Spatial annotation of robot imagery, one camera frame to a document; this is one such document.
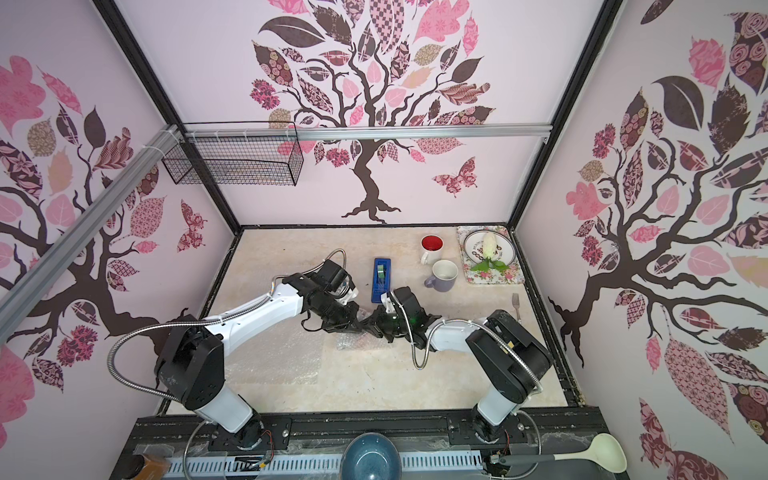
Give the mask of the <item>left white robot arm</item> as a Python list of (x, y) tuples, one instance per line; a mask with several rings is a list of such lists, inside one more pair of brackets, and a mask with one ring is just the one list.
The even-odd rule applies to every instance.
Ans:
[(345, 332), (359, 325), (357, 288), (344, 268), (327, 259), (318, 268), (275, 280), (250, 302), (190, 325), (172, 324), (155, 366), (159, 383), (175, 401), (218, 425), (234, 444), (250, 450), (261, 442), (260, 414), (227, 384), (230, 355), (282, 321), (305, 314), (321, 328)]

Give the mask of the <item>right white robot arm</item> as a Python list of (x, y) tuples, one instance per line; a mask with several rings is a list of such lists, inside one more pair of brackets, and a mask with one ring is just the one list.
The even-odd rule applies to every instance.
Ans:
[(507, 311), (497, 309), (480, 320), (432, 315), (408, 287), (383, 294), (373, 313), (354, 325), (389, 342), (407, 340), (418, 370), (426, 368), (431, 353), (472, 355), (490, 387), (471, 410), (471, 427), (488, 444), (498, 439), (509, 416), (543, 392), (542, 378), (552, 367), (548, 349)]

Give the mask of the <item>blue tape dispenser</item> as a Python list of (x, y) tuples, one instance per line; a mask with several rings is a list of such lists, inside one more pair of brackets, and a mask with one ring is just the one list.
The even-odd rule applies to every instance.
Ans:
[(390, 291), (391, 285), (391, 260), (389, 258), (376, 258), (373, 266), (373, 279), (371, 283), (371, 302), (380, 304), (382, 297)]

